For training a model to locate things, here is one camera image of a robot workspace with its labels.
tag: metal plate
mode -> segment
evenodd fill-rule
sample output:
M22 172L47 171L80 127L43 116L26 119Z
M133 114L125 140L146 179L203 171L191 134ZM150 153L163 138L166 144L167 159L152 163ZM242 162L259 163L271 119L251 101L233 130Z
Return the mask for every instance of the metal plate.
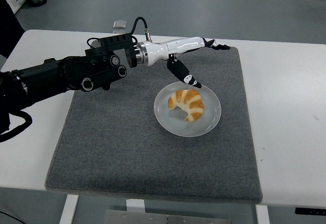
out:
M231 224L230 220L107 210L103 224Z

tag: black wire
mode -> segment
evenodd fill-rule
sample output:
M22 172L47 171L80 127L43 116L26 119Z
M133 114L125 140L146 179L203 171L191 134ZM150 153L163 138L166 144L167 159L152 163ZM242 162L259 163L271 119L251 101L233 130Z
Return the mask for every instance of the black wire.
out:
M138 40L135 36L131 36L132 38L134 38L134 44L137 44L138 43Z
M4 212L2 212L2 211L0 211L0 213L3 214L3 215L7 215L7 216L9 216L9 217L11 217L11 218L13 218L13 219L15 219L15 220L19 221L20 223L26 224L25 222L23 222L23 221L17 219L16 217L13 217L12 215L9 215L9 214L4 213Z
M134 21L134 23L133 23L133 27L132 27L132 30L131 30L130 34L133 34L134 30L136 29L137 22L138 22L138 20L140 20L140 19L143 21L144 26L145 26L145 28L147 29L147 23L146 23L146 20L145 20L143 17L138 17L138 18Z
M91 37L91 38L87 39L87 45L89 45L90 48L94 48L91 44L89 44L89 41L90 40L97 40L97 41L99 41L100 39L99 38L96 38L96 37Z

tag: gray floor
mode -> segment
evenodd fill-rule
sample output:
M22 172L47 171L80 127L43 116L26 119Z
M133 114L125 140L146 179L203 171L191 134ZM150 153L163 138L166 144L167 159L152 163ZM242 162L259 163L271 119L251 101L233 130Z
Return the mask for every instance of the gray floor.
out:
M129 32L138 16L145 17L152 35L326 44L326 0L48 0L41 7L30 7L25 3L16 13L25 30L104 33L113 31L115 20L126 20ZM135 34L142 33L140 25ZM5 59L0 57L0 67L4 62ZM32 217L25 219L28 223L58 223L58 209L63 207L64 195L0 189L0 198L4 195L7 197L5 202L0 202L0 211L7 209L22 218L30 214ZM58 207L47 214L48 221L40 220L31 211L31 206L40 203L40 199L31 196L46 199L46 205L51 208L53 205ZM22 199L28 200L26 208L21 205ZM112 206L114 200L109 202L107 206ZM87 204L93 204L88 198L82 203L79 207L84 209ZM87 216L90 218L88 223L95 223L91 221L91 212L87 215L87 211L81 212L77 207L78 213L84 214L85 223ZM291 223L289 220L295 220L295 223L326 222L326 217L294 217L294 208L270 207L269 214L271 223ZM0 215L0 223L17 222Z

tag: gray felt mat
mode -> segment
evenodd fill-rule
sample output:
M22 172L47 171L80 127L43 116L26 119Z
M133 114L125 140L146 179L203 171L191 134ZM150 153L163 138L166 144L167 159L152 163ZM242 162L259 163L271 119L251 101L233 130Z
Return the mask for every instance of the gray felt mat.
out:
M124 51L115 52L128 67ZM177 79L166 61L128 67L109 91L75 92L48 171L48 190L122 198L260 203L262 192L238 50L200 48L179 57L219 98L217 126L180 137L153 103Z

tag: white table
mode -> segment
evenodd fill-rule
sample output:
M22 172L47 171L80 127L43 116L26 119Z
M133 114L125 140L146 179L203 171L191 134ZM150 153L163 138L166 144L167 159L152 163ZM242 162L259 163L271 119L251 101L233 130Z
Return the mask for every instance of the white table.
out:
M2 72L38 65L48 58L85 55L88 38L110 35L27 31ZM162 42L175 37L152 39ZM262 204L326 208L326 45L223 42L239 50ZM33 124L0 143L0 187L45 189L72 95L70 91L25 109ZM14 126L22 120L12 117L11 122Z

